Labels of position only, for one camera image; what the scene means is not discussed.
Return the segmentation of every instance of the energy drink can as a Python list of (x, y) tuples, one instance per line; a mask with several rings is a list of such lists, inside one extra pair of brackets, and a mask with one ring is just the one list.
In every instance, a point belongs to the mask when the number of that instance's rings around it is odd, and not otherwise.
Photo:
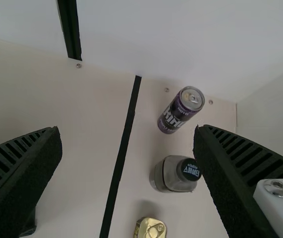
[(202, 110), (203, 93), (194, 87), (183, 88), (158, 119), (158, 127), (165, 134), (176, 132), (183, 124)]
[(137, 221), (133, 238), (166, 238), (167, 227), (159, 220), (144, 217)]

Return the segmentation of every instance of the pull tab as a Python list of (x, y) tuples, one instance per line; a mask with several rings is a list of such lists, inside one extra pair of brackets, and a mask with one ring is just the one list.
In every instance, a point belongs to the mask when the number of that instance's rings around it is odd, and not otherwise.
[(189, 100), (190, 102), (193, 102), (193, 103), (199, 103), (197, 98), (193, 94), (189, 95)]

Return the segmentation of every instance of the white wall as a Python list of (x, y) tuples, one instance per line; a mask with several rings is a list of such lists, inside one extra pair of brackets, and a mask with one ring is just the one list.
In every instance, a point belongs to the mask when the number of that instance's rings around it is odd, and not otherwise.
[[(283, 73), (283, 0), (77, 0), (82, 58), (238, 102)], [(56, 0), (0, 0), (0, 39), (66, 57)]]
[(283, 155), (283, 74), (237, 104), (237, 133)]
[(67, 57), (56, 0), (0, 0), (0, 39)]

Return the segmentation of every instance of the black strip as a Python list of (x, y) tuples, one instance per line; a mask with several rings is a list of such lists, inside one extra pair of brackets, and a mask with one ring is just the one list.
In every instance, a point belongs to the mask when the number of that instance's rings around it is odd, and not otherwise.
[(108, 193), (100, 238), (107, 238), (110, 232), (119, 182), (121, 179), (122, 170), (126, 159), (126, 153), (127, 153), (130, 133), (132, 129), (133, 119), (135, 117), (135, 108), (137, 104), (140, 83), (141, 83), (141, 77), (136, 75), (135, 82), (133, 84), (133, 88), (131, 92), (125, 127), (123, 129), (117, 160), (116, 160), (115, 168), (113, 170), (113, 178), (111, 182), (110, 192)]
[(57, 0), (67, 55), (82, 60), (76, 0)]

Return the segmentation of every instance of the black rubber pad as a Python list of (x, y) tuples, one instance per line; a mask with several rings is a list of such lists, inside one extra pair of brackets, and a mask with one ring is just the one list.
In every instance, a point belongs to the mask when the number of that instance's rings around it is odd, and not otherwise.
[(283, 178), (283, 157), (217, 127), (195, 128), (197, 159), (230, 238), (277, 238), (253, 198), (262, 179)]
[(57, 127), (0, 145), (0, 238), (17, 238), (62, 157)]

